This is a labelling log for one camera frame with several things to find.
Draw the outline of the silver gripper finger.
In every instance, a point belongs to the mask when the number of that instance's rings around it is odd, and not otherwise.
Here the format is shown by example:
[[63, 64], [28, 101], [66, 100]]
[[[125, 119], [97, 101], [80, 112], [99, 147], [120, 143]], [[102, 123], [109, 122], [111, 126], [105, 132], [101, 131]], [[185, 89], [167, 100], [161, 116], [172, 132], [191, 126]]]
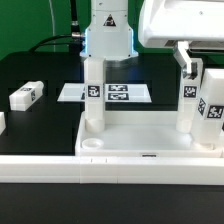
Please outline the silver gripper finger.
[[198, 66], [188, 55], [189, 43], [187, 41], [177, 41], [173, 49], [173, 56], [182, 69], [184, 79], [194, 80], [198, 76]]

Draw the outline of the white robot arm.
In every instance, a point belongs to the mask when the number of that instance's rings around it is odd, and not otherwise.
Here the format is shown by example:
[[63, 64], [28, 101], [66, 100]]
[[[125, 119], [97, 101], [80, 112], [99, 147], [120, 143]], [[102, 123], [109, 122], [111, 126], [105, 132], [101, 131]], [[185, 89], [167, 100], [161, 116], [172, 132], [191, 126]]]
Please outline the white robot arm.
[[145, 48], [171, 48], [183, 77], [195, 79], [190, 49], [224, 50], [224, 0], [144, 0], [138, 40]]

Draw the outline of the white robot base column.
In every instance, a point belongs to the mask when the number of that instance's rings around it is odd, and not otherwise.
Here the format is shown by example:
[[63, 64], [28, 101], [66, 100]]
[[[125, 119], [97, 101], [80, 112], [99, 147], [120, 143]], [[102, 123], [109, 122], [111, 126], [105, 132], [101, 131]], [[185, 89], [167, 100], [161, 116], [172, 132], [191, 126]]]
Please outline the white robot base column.
[[91, 0], [91, 22], [85, 29], [81, 57], [123, 61], [138, 56], [128, 23], [128, 0]]

